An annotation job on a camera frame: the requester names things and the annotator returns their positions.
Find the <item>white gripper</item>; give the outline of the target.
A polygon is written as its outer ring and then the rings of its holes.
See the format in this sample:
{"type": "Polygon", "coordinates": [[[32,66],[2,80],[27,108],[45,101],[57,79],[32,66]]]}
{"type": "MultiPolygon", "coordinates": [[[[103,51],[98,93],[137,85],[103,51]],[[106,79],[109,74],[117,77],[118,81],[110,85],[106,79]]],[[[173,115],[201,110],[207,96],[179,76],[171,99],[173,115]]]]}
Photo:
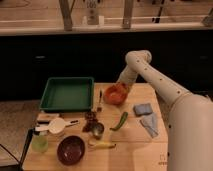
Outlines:
{"type": "Polygon", "coordinates": [[[135,83],[135,81],[136,81],[136,73],[130,69],[124,69],[118,78],[118,82],[123,83],[128,92],[131,91],[131,88],[135,83]]]}

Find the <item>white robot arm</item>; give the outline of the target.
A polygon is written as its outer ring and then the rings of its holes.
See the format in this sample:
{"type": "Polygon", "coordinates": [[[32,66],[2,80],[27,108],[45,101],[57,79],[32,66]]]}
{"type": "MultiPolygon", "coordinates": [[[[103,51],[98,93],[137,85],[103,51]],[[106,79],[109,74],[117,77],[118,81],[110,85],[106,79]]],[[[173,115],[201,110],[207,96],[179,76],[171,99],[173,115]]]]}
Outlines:
{"type": "Polygon", "coordinates": [[[131,88],[138,76],[169,106],[167,171],[213,171],[213,102],[150,65],[148,50],[130,51],[118,81],[131,88]]]}

